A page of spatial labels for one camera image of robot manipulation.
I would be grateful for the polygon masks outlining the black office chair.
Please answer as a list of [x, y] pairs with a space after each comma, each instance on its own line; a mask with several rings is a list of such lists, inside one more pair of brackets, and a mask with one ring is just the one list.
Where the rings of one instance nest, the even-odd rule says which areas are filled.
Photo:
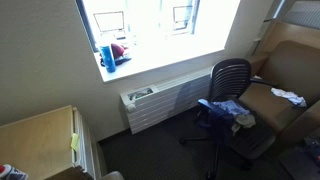
[[213, 170], [207, 173], [206, 180], [216, 179], [219, 155], [222, 148], [233, 151], [243, 160], [241, 167], [243, 169], [250, 169], [253, 160], [261, 156], [275, 142], [276, 135], [273, 130], [262, 121], [253, 109], [239, 100], [240, 96], [252, 82], [262, 83], [262, 80], [251, 77], [251, 65], [245, 59], [227, 59], [214, 65], [211, 70], [209, 93], [205, 100], [209, 102], [234, 100], [243, 108], [250, 111], [250, 114], [255, 117], [256, 124], [248, 129], [241, 128], [236, 134], [233, 134], [228, 144], [215, 143], [209, 137], [207, 131], [207, 136], [182, 137], [179, 140], [179, 143], [182, 145], [193, 141], [208, 141], [213, 143]]

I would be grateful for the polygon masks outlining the maroon cap on windowsill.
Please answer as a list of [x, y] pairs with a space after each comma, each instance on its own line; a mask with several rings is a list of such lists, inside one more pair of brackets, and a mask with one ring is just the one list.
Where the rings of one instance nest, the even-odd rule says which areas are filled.
[[123, 57], [124, 48], [121, 45], [112, 43], [111, 44], [111, 49], [112, 49], [113, 57], [115, 59], [119, 59], [119, 58]]

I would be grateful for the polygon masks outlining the blue water bottle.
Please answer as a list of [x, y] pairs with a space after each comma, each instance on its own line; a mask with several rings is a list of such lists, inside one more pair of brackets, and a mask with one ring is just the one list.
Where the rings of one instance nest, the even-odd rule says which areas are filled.
[[111, 49], [111, 44], [107, 41], [101, 41], [99, 43], [99, 50], [102, 55], [102, 59], [104, 62], [104, 65], [107, 69], [108, 73], [113, 73], [116, 71], [116, 65], [113, 58], [113, 53]]

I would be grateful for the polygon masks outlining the yellow sticky note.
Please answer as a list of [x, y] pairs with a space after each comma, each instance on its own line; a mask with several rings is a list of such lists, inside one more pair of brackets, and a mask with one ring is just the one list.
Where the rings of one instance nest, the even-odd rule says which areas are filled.
[[74, 151], [77, 151], [79, 148], [79, 139], [80, 139], [80, 136], [77, 133], [72, 134], [70, 147]]

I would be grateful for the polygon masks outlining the light wooden desk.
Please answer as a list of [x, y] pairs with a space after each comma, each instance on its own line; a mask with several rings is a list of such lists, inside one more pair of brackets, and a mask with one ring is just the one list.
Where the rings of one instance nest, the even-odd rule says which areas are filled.
[[[71, 147], [73, 133], [79, 148]], [[99, 180], [96, 142], [77, 108], [66, 106], [0, 127], [0, 164], [28, 180]]]

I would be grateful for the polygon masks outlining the red white blue object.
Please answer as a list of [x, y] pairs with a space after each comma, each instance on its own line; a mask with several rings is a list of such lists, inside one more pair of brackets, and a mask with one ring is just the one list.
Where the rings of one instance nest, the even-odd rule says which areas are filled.
[[0, 166], [0, 180], [27, 180], [28, 175], [15, 167], [4, 164]]

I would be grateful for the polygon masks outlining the blue t-shirt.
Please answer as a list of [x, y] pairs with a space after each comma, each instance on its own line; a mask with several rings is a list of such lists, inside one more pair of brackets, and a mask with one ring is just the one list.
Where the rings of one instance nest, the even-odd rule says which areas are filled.
[[209, 102], [200, 99], [201, 111], [196, 123], [204, 128], [217, 144], [228, 144], [233, 136], [232, 126], [237, 115], [249, 115], [250, 111], [234, 100]]

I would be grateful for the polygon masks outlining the white wall radiator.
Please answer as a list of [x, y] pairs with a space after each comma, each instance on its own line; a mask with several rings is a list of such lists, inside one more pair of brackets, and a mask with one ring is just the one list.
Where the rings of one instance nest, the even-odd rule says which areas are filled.
[[133, 134], [154, 126], [197, 105], [206, 98], [211, 68], [120, 94]]

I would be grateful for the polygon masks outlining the white cloth on chair seat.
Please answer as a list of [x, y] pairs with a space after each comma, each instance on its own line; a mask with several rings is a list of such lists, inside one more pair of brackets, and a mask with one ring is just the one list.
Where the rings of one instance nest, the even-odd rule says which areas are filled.
[[233, 134], [236, 134], [241, 128], [251, 128], [256, 124], [255, 117], [251, 114], [248, 115], [237, 115], [235, 122], [232, 126]]

